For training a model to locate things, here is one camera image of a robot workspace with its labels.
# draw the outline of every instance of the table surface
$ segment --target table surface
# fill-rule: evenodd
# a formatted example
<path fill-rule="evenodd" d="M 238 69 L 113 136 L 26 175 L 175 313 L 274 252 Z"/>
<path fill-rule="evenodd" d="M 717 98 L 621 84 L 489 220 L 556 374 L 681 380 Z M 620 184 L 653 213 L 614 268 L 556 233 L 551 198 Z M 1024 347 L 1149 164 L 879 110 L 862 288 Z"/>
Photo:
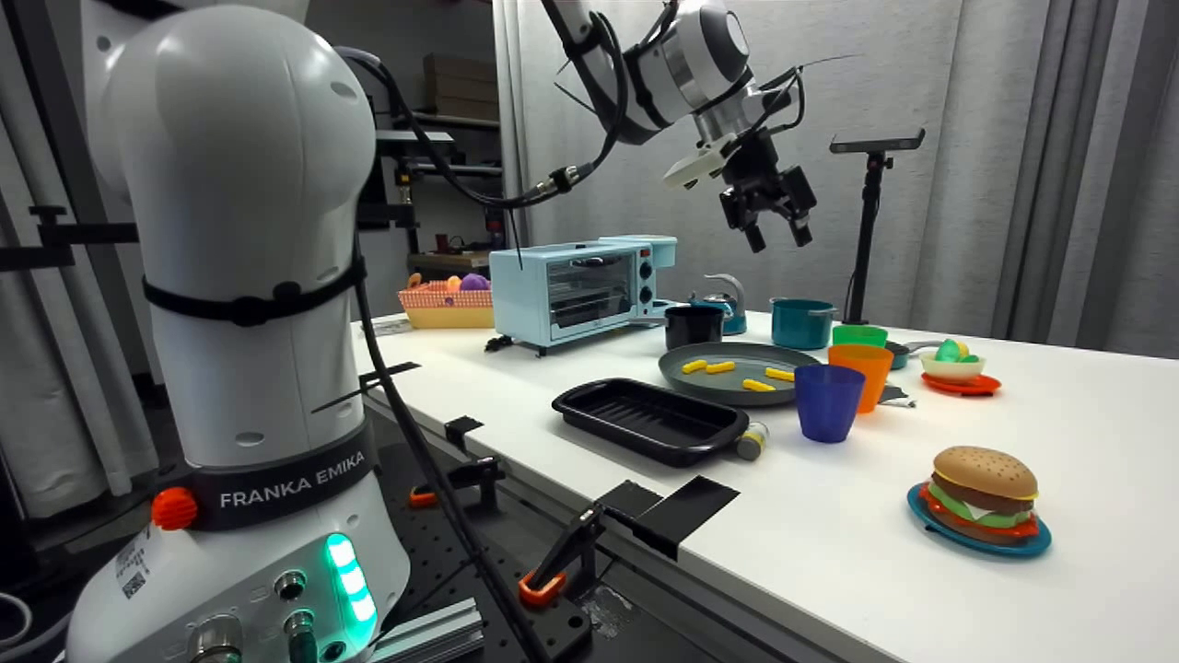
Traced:
<path fill-rule="evenodd" d="M 659 384 L 663 329 L 536 356 L 482 352 L 489 332 L 382 332 L 385 363 L 427 428 L 482 421 L 474 444 L 575 494 L 621 478 L 654 494 L 708 475 L 739 491 L 681 545 L 681 565 L 738 601 L 783 604 L 898 658 L 1174 658 L 1179 656 L 1179 362 L 964 337 L 1002 380 L 1002 399 L 964 401 L 920 386 L 911 362 L 893 384 L 918 408 L 859 417 L 842 444 L 814 444 L 792 408 L 753 413 L 771 428 L 756 462 L 663 468 L 568 428 L 551 399 L 627 374 Z M 898 343 L 948 337 L 893 332 Z M 992 558 L 923 532 L 905 491 L 943 444 L 993 444 L 1040 475 L 1053 529 L 1042 558 Z"/>

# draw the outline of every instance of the orange cup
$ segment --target orange cup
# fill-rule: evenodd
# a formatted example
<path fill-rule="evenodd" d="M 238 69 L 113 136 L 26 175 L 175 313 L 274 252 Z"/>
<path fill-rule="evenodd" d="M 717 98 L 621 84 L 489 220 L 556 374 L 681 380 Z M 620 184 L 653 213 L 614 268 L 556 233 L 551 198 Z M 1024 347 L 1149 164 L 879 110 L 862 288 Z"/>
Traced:
<path fill-rule="evenodd" d="M 862 371 L 862 394 L 856 413 L 874 413 L 875 401 L 885 399 L 893 352 L 885 347 L 830 347 L 826 362 Z"/>

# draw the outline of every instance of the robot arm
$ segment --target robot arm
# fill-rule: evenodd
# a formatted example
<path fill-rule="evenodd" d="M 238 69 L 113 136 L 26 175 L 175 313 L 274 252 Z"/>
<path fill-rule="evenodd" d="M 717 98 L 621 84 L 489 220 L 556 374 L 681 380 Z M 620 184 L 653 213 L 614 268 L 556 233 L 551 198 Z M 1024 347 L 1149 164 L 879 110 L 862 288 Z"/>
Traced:
<path fill-rule="evenodd" d="M 646 142 L 691 115 L 701 148 L 668 179 L 691 189 L 723 173 L 723 209 L 753 249 L 761 249 L 759 213 L 787 220 L 794 244 L 810 244 L 814 192 L 804 169 L 778 173 L 778 149 L 761 121 L 792 103 L 787 87 L 761 87 L 748 65 L 738 14 L 723 0 L 668 0 L 649 36 L 620 52 L 603 14 L 583 0 L 540 0 L 568 60 L 575 62 L 597 116 L 621 142 Z"/>

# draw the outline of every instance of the franka emika robot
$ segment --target franka emika robot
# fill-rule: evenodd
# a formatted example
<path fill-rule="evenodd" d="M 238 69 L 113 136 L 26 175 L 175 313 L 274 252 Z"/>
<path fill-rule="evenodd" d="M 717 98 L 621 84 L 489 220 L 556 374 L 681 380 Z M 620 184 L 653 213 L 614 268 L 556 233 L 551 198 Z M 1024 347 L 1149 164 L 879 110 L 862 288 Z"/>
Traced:
<path fill-rule="evenodd" d="M 136 209 L 184 475 L 86 586 L 67 658 L 367 658 L 410 557 L 372 475 L 362 399 L 318 403 L 357 386 L 355 201 L 377 130 L 355 65 L 380 62 L 294 22 L 303 0 L 150 6 L 156 22 L 88 4 L 109 36 L 86 65 L 99 77 L 88 130 L 104 179 Z M 792 103 L 794 69 L 756 84 L 723 0 L 663 4 L 627 52 L 583 0 L 540 6 L 606 142 L 646 142 L 691 115 L 701 142 L 669 175 L 717 173 L 726 220 L 753 245 L 759 209 L 810 240 L 814 193 L 800 169 L 778 173 L 761 130 Z M 594 164 L 556 169 L 513 207 Z"/>

